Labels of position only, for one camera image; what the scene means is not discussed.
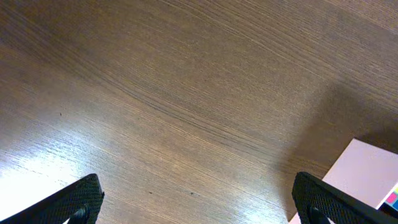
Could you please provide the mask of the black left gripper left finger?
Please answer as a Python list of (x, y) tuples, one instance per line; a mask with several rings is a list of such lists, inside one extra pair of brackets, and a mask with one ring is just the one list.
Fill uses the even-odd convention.
[(1, 223), (95, 223), (103, 199), (98, 176), (88, 174)]

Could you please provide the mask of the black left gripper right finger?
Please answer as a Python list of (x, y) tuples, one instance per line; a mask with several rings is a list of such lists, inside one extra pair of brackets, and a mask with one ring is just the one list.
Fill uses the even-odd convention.
[(308, 172), (298, 172), (292, 198), (301, 224), (397, 224), (397, 219), (362, 203)]

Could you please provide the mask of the white cardboard box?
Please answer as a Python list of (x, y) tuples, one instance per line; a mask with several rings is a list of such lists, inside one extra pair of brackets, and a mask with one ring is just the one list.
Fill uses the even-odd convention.
[[(397, 187), (397, 154), (352, 139), (320, 180), (397, 219), (397, 211), (385, 204)], [(301, 224), (298, 213), (289, 223)]]

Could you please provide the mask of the colourful puzzle cube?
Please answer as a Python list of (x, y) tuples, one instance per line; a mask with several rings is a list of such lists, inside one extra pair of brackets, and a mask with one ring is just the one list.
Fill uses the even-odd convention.
[(394, 209), (395, 211), (398, 210), (398, 195), (397, 195), (398, 191), (397, 191), (397, 187), (391, 192), (391, 194), (388, 196), (388, 198), (385, 201), (385, 204), (387, 204), (388, 206), (390, 206), (392, 209)]

